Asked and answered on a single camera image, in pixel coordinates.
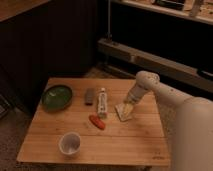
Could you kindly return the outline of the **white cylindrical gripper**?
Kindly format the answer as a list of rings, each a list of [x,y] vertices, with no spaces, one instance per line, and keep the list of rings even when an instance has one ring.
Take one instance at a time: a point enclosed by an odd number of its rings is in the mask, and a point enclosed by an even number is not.
[[[135,83],[124,99],[125,103],[123,104],[123,113],[129,114],[134,108],[133,104],[139,103],[146,93],[148,93],[147,89]]]

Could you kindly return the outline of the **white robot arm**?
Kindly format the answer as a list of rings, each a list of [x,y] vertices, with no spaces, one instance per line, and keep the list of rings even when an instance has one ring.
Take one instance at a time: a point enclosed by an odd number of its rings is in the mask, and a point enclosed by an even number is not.
[[[161,83],[156,73],[140,71],[123,102],[122,120],[131,116],[133,106],[149,91],[176,110],[171,171],[213,171],[213,101]]]

